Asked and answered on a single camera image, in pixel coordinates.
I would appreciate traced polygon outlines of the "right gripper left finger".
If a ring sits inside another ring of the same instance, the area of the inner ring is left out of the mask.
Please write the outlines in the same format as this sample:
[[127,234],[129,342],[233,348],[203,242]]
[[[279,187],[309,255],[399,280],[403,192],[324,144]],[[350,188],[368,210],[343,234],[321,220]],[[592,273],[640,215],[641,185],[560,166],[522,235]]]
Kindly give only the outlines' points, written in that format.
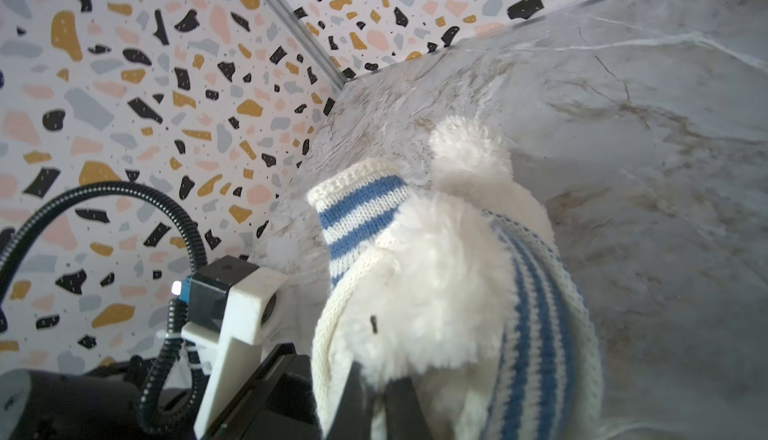
[[375,395],[353,362],[327,440],[370,440]]

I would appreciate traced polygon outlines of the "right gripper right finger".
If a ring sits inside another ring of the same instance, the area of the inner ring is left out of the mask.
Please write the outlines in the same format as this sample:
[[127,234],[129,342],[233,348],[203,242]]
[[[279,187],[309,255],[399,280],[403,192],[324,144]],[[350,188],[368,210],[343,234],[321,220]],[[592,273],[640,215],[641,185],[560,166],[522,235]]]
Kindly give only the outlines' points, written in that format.
[[388,440],[432,440],[410,377],[386,386],[384,408]]

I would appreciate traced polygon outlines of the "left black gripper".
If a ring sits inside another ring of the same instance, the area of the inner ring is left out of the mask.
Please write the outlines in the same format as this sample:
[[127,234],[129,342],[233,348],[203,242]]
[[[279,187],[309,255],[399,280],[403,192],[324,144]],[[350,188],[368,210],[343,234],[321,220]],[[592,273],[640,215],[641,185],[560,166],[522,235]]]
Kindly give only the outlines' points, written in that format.
[[205,439],[311,440],[321,431],[315,415],[310,358],[291,343],[273,348],[240,384]]

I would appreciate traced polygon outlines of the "blue white striped knit sweater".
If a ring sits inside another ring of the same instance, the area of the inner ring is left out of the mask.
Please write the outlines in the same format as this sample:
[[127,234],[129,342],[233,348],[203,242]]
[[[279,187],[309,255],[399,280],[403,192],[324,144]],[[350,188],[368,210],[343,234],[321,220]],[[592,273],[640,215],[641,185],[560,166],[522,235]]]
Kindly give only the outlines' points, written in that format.
[[[513,300],[502,327],[498,367],[486,422],[474,439],[585,439],[592,435],[601,403],[600,363],[589,314],[568,270],[531,228],[489,213],[495,237],[513,267]],[[312,345],[313,394],[321,431],[334,420],[352,363],[338,388],[330,388],[314,360],[319,328],[338,318],[329,310],[332,289]]]

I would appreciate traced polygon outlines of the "white fluffy teddy bear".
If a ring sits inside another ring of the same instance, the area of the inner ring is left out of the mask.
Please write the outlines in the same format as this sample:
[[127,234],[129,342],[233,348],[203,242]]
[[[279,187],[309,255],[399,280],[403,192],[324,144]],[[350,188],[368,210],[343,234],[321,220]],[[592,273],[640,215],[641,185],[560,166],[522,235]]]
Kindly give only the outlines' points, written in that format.
[[433,434],[474,439],[486,422],[513,267],[489,213],[554,233],[547,212],[517,184],[504,142],[479,122],[443,119],[431,132],[432,187],[413,188],[381,160],[359,162],[313,189],[342,290],[319,328],[315,362],[330,388],[349,363],[375,391],[414,381]]

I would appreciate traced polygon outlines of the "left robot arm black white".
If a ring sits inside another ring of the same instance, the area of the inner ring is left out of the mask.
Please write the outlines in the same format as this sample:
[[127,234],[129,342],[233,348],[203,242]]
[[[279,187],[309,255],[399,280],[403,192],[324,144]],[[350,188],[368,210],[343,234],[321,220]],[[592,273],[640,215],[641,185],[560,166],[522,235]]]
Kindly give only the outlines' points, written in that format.
[[[144,439],[135,407],[153,362],[134,356],[84,375],[17,369],[1,377],[4,439]],[[318,439],[310,360],[276,346],[205,433],[207,439]]]

